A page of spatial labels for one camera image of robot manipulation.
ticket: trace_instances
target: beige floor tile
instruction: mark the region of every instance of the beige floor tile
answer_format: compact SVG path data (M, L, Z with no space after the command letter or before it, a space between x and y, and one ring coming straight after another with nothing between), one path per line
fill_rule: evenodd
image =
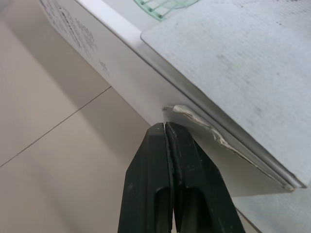
M116 233L149 125L112 89L0 168L1 233Z
M36 0L12 2L0 18L0 166L109 87Z

